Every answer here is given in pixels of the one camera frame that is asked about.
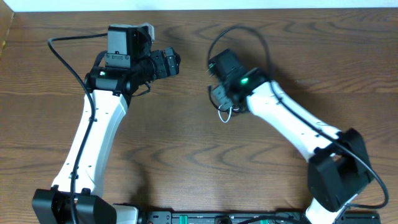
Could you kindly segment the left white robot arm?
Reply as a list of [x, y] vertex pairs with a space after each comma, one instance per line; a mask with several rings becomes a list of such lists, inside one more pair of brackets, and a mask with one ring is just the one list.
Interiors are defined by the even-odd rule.
[[139, 87], [178, 74], [173, 48], [152, 50], [154, 27], [111, 24], [108, 48], [79, 79], [85, 97], [68, 156], [48, 190], [37, 189], [32, 208], [40, 223], [141, 223], [140, 211], [103, 199], [104, 175], [118, 127]]

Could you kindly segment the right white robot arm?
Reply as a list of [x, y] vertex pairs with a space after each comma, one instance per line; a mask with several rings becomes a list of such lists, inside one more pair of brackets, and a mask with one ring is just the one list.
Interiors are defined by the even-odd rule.
[[208, 60], [219, 85], [220, 109], [249, 110], [283, 135], [308, 163], [313, 200], [305, 212], [309, 223], [334, 223], [374, 177], [363, 137], [343, 132], [309, 113], [260, 68], [248, 69], [230, 49]]

